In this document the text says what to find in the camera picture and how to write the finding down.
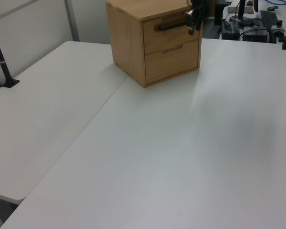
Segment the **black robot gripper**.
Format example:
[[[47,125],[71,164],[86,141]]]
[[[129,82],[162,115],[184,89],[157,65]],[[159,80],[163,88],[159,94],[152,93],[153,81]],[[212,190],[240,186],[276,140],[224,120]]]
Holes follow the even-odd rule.
[[[209,0],[188,0],[188,6],[191,8],[189,12],[185,14],[185,24],[188,26],[188,34],[194,34],[194,28],[199,31],[204,18],[204,10],[209,10]]]

